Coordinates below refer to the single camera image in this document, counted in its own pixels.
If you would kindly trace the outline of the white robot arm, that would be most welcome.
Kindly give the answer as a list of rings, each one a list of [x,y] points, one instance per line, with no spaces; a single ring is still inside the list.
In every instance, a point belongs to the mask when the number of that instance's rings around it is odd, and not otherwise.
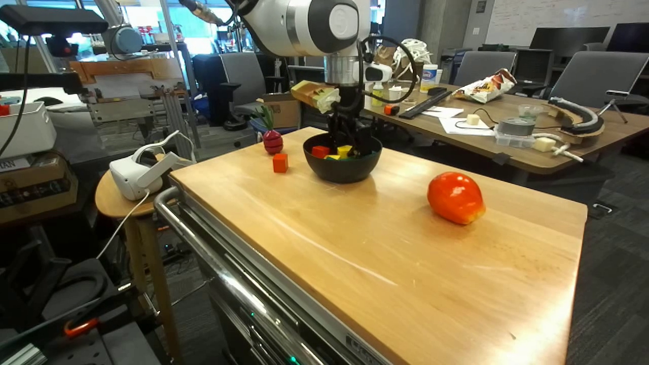
[[[328,133],[357,151],[371,136],[357,124],[363,109],[362,43],[369,37],[369,0],[227,0],[255,44],[276,56],[322,56],[325,80],[341,98],[328,109]]]

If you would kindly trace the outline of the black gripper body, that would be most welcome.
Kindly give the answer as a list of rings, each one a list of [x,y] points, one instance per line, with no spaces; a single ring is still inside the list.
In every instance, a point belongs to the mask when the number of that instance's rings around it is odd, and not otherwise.
[[[369,149],[371,136],[359,125],[363,90],[357,85],[341,85],[341,98],[333,102],[328,133],[335,143],[349,142],[356,149]]]

